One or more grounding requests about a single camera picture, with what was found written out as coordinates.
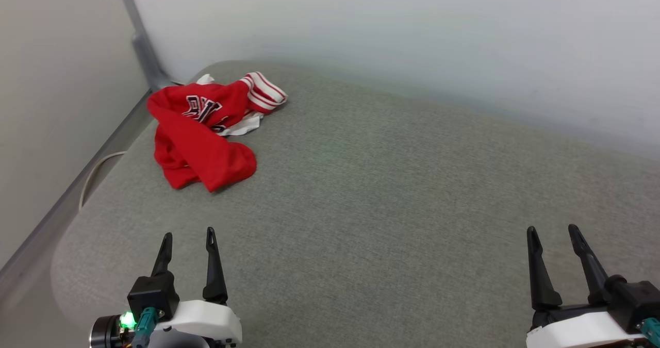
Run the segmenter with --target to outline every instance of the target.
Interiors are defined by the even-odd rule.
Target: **black cylinder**
[[[90,348],[121,348],[120,314],[99,317],[89,333]]]

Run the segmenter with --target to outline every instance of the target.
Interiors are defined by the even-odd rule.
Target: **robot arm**
[[[528,228],[535,312],[527,348],[660,347],[660,291],[648,281],[628,283],[620,275],[607,277],[578,226],[570,224],[568,233],[587,278],[588,304],[562,306],[562,297],[552,288],[543,263],[537,231]]]
[[[90,333],[90,348],[234,348],[241,343],[241,323],[226,305],[227,288],[211,227],[207,229],[206,250],[204,301],[180,303],[174,275],[168,271],[172,234],[167,233],[151,276],[137,278],[128,294],[130,312],[97,319]]]

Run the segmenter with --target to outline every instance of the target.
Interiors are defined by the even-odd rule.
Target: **white fabric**
[[[212,84],[215,81],[214,78],[212,78],[211,75],[208,75],[208,73],[204,76],[201,76],[199,80],[196,81],[196,84],[200,85],[207,85],[207,84]],[[254,129],[257,129],[259,125],[261,124],[261,119],[263,118],[263,113],[257,112],[257,111],[252,111],[245,115],[243,117],[243,120],[240,122],[236,123],[235,125],[232,125],[231,127],[228,127],[227,129],[224,129],[221,132],[217,132],[217,135],[221,135],[222,137],[226,135],[244,135],[247,134],[248,131],[253,131]]]

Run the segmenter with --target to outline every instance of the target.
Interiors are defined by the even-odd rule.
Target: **red garment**
[[[254,153],[215,132],[240,122],[249,111],[271,113],[286,100],[285,92],[258,72],[229,85],[190,84],[152,94],[146,106],[158,120],[154,156],[172,188],[201,181],[213,192],[252,176]]]

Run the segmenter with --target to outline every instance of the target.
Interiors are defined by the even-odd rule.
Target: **teal connector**
[[[660,321],[647,318],[641,323],[641,333],[649,339],[651,344],[660,348]]]
[[[154,332],[158,324],[158,311],[156,308],[144,308],[140,320],[135,327],[135,336],[133,341],[130,342],[133,348],[147,348],[149,346],[149,338],[151,333]]]

